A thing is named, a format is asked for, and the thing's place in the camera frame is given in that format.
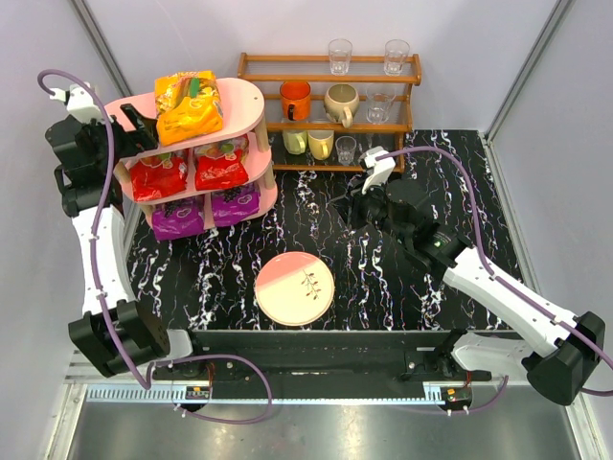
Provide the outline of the orange candy bag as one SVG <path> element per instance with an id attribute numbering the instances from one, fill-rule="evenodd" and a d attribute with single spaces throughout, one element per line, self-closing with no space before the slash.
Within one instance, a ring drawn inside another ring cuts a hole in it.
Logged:
<path id="1" fill-rule="evenodd" d="M 210 70 L 178 72 L 154 83 L 156 129 L 162 146 L 214 133 L 223 128 L 223 111 Z"/>

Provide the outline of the red candy bag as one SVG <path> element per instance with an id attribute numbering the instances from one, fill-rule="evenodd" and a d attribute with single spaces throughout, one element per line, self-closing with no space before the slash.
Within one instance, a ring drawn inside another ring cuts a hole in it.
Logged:
<path id="1" fill-rule="evenodd" d="M 187 188 L 187 153 L 180 150 L 142 158 L 129 173 L 137 202 L 176 195 Z"/>
<path id="2" fill-rule="evenodd" d="M 247 182 L 243 160 L 249 153 L 246 134 L 193 149 L 194 186 L 198 191 L 226 190 Z"/>

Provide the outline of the purple candy bag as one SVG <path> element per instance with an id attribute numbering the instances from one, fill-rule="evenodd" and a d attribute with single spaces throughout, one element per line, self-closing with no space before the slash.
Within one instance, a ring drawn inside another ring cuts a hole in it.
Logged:
<path id="1" fill-rule="evenodd" d="M 211 195 L 216 227 L 235 225 L 254 216 L 260 209 L 260 190 L 254 183 L 214 192 Z"/>
<path id="2" fill-rule="evenodd" d="M 151 228 L 158 241 L 172 241 L 204 232 L 203 204 L 189 197 L 157 205 L 151 216 Z"/>

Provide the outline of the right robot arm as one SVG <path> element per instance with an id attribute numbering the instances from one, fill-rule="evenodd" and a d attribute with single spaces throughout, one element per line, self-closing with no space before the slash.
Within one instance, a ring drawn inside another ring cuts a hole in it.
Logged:
<path id="1" fill-rule="evenodd" d="M 433 218 L 426 193 L 408 180 L 366 180 L 331 204 L 351 229 L 371 224 L 403 250 L 411 266 L 476 300 L 517 340 L 460 333 L 451 358 L 467 371 L 527 380 L 553 403 L 571 404 L 601 362 L 605 323 L 546 301 L 481 254 L 469 238 Z"/>

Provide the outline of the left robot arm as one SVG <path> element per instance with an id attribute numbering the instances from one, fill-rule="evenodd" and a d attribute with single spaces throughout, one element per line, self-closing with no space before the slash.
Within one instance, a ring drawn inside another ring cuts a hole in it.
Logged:
<path id="1" fill-rule="evenodd" d="M 185 330 L 169 330 L 135 297 L 124 246 L 123 192 L 118 161 L 157 144 L 153 122 L 131 104 L 122 107 L 135 129 L 107 125 L 94 103 L 69 103 L 66 119 L 45 133 L 59 160 L 54 171 L 64 213 L 79 237 L 85 291 L 82 317 L 68 326 L 79 351 L 106 378 L 159 359 L 193 352 Z"/>

